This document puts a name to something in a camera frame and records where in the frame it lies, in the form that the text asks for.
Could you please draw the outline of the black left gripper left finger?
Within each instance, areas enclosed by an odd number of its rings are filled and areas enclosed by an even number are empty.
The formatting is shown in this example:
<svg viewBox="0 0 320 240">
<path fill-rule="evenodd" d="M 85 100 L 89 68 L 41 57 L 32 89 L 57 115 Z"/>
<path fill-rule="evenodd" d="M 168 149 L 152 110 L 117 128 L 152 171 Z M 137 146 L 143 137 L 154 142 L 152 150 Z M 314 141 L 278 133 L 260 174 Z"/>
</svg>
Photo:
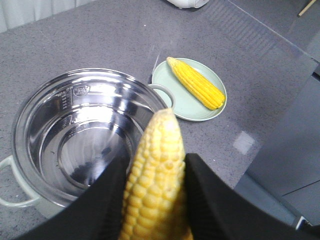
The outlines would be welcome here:
<svg viewBox="0 0 320 240">
<path fill-rule="evenodd" d="M 77 200 L 20 240 L 116 240 L 121 230 L 126 159 L 117 157 Z"/>
</svg>

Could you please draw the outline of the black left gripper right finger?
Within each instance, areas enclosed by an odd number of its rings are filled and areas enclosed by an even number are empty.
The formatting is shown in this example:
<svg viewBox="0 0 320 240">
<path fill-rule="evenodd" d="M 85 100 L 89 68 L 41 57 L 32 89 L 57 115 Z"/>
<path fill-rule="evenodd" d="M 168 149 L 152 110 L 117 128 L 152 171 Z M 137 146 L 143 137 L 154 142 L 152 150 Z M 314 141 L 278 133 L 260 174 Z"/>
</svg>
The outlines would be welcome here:
<svg viewBox="0 0 320 240">
<path fill-rule="evenodd" d="M 196 153 L 185 156 L 187 215 L 195 240 L 318 240 L 320 229 L 294 229 L 225 184 Z"/>
</svg>

